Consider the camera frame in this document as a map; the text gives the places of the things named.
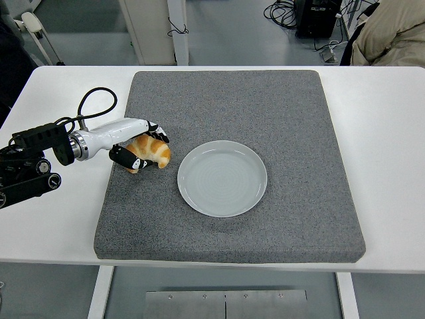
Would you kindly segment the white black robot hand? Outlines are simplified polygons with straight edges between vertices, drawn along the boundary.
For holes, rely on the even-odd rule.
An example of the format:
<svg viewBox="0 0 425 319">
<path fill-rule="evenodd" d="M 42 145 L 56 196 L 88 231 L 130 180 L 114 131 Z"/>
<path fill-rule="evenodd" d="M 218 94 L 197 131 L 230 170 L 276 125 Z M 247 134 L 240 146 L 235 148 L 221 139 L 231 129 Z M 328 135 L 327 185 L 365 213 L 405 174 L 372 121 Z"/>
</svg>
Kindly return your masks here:
<svg viewBox="0 0 425 319">
<path fill-rule="evenodd" d="M 74 133 L 80 147 L 80 161 L 100 150 L 108 150 L 112 161 L 132 173 L 156 163 L 162 169 L 171 159 L 168 137 L 157 124 L 135 118 L 110 122 L 91 131 Z"/>
</svg>

